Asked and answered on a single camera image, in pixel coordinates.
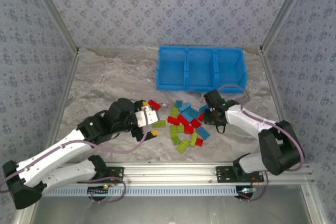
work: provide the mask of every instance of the red lego brick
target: red lego brick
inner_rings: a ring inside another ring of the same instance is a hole
[[[204,113],[200,114],[200,116],[198,117],[198,119],[199,119],[201,122],[203,122],[203,120],[204,120]]]
[[[184,118],[183,115],[178,115],[177,119],[184,125],[184,126],[188,126],[189,122],[186,118]]]
[[[203,144],[203,139],[201,139],[201,138],[196,139],[196,144],[195,145],[197,145],[199,147],[202,147],[202,144]]]
[[[193,134],[194,133],[194,127],[192,126],[184,126],[184,133],[185,134]]]
[[[169,122],[171,124],[174,124],[174,125],[179,125],[180,124],[179,119],[173,118],[171,116],[168,116],[167,122]]]
[[[198,127],[202,125],[196,118],[192,119],[190,123],[195,129],[197,129]]]
[[[159,110],[161,108],[161,105],[159,105],[157,102],[153,100],[149,100],[148,104],[154,109]]]

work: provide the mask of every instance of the green lego brick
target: green lego brick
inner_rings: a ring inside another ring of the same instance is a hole
[[[184,125],[178,125],[177,126],[177,132],[178,133],[184,133]]]
[[[197,133],[195,132],[191,135],[191,141],[190,141],[190,146],[191,147],[195,147],[196,140],[197,140]]]
[[[178,137],[174,137],[172,140],[173,140],[173,145],[179,145],[181,143]]]
[[[190,142],[187,139],[184,139],[181,144],[176,148],[180,153],[183,153],[185,149],[190,145]]]
[[[152,126],[154,128],[166,127],[166,120],[157,121],[156,123],[153,123]]]
[[[177,118],[177,116],[178,116],[178,108],[177,107],[172,107],[172,113],[170,114],[170,116],[172,117],[172,118]]]
[[[169,131],[170,131],[170,138],[176,138],[177,137],[177,128],[176,125],[172,125],[169,127]]]

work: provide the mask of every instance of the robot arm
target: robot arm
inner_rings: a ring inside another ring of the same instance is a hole
[[[105,177],[106,164],[99,156],[91,156],[76,165],[58,169],[57,167],[92,149],[90,144],[99,145],[120,132],[131,131],[139,141],[143,136],[141,128],[146,125],[145,113],[148,124],[159,120],[157,112],[145,101],[133,104],[128,99],[120,98],[112,103],[107,111],[86,118],[65,138],[36,156],[19,163],[5,163],[3,171],[6,178],[21,171],[6,181],[15,207],[23,209],[30,206],[38,201],[42,194],[57,187]],[[155,136],[149,132],[146,140]]]
[[[209,106],[204,112],[205,124],[216,126],[217,130],[219,126],[223,126],[223,132],[226,124],[232,124],[259,140],[259,152],[249,153],[234,161],[238,177],[263,170],[279,175],[300,162],[299,150],[294,143],[272,126],[286,131],[301,148],[292,126],[287,121],[277,123],[245,109],[242,110],[238,102],[233,100],[226,102],[217,90],[206,93],[204,98]]]

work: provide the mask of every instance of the pile of lego bricks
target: pile of lego bricks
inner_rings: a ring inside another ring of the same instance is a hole
[[[149,105],[159,110],[160,105],[153,100],[149,101]],[[192,108],[190,103],[183,104],[182,101],[177,101],[175,107],[172,107],[171,115],[167,118],[170,126],[170,136],[173,145],[177,145],[177,150],[183,153],[187,147],[201,147],[203,141],[208,139],[210,134],[201,126],[204,120],[204,110],[208,106],[203,106],[199,110]],[[160,120],[152,125],[153,127],[165,127],[166,121]],[[189,140],[184,138],[182,141],[179,138],[179,133],[191,135]]]

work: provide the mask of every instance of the patterned wallpaper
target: patterned wallpaper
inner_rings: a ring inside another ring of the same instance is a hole
[[[267,55],[336,223],[336,0],[297,0]]]
[[[78,47],[260,45],[284,0],[53,0]]]
[[[44,147],[71,61],[40,0],[0,0],[1,167]],[[0,195],[0,223],[14,214],[11,196]]]

